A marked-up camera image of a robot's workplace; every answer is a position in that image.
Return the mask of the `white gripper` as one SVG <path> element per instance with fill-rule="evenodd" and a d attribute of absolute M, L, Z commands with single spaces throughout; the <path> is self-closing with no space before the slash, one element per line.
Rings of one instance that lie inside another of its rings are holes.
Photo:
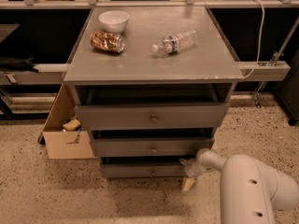
<path fill-rule="evenodd" d="M 208 173 L 214 170 L 211 164 L 208 164 L 205 160 L 202 159 L 178 159 L 179 162 L 184 165 L 184 170 L 186 176 L 183 178 L 181 191 L 187 192 L 195 183 L 198 176 L 203 173 Z"/>

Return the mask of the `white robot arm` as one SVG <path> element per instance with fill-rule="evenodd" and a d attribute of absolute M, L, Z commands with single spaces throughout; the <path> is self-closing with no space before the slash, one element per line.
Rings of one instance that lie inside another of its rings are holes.
<path fill-rule="evenodd" d="M 274 212 L 292 210 L 299 204 L 299 185 L 289 175 L 252 158 L 228 159 L 203 148 L 193 159 L 182 159 L 182 190 L 189 190 L 199 175 L 221 173 L 221 224 L 275 224 Z"/>

